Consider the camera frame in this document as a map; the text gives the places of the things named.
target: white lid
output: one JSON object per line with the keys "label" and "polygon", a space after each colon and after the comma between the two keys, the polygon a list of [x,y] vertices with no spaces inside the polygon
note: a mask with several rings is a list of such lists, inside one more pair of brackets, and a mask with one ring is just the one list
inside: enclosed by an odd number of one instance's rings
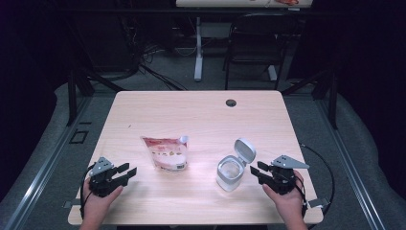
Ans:
{"label": "white lid", "polygon": [[250,164],[254,161],[257,151],[254,146],[251,145],[245,138],[238,138],[234,143],[234,150],[238,154],[239,158],[244,162]]}

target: wrist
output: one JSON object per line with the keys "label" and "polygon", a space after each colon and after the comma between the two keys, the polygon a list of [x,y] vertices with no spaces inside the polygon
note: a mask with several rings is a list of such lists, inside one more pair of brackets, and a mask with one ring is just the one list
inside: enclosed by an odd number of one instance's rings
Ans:
{"label": "wrist", "polygon": [[80,230],[98,230],[102,224],[98,221],[84,219],[81,223]]}
{"label": "wrist", "polygon": [[288,230],[304,230],[307,229],[307,226],[305,225],[305,221],[300,218],[294,218],[290,219],[285,222],[286,228]]}

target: black stand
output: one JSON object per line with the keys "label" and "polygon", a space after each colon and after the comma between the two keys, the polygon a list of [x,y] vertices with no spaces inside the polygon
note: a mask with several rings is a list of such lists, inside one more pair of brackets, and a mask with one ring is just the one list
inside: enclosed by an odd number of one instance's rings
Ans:
{"label": "black stand", "polygon": [[325,97],[329,90],[328,98],[328,120],[330,121],[332,127],[337,129],[336,124],[336,110],[337,110],[337,78],[335,71],[332,69],[320,71],[318,74],[312,77],[302,80],[299,83],[285,89],[282,91],[282,95],[289,95],[294,93],[296,90],[304,87],[305,85],[318,81],[316,87],[313,89],[311,95],[314,100],[321,100]]}

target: office chair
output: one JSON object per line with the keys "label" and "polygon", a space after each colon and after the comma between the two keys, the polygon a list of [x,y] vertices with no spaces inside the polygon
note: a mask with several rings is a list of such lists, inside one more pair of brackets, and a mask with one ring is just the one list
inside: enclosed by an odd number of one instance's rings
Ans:
{"label": "office chair", "polygon": [[223,64],[223,70],[226,70],[225,89],[228,89],[230,63],[265,65],[263,72],[270,65],[278,65],[274,87],[278,89],[287,44],[297,27],[297,20],[287,15],[247,13],[238,17],[230,28]]}

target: table leg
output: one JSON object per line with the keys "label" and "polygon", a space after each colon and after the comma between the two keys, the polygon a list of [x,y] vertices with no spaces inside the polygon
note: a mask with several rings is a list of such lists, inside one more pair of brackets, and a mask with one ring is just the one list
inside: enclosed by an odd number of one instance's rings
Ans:
{"label": "table leg", "polygon": [[202,36],[200,33],[201,29],[200,17],[196,19],[196,64],[194,66],[194,80],[202,80],[202,69],[203,69],[203,54],[202,54]]}

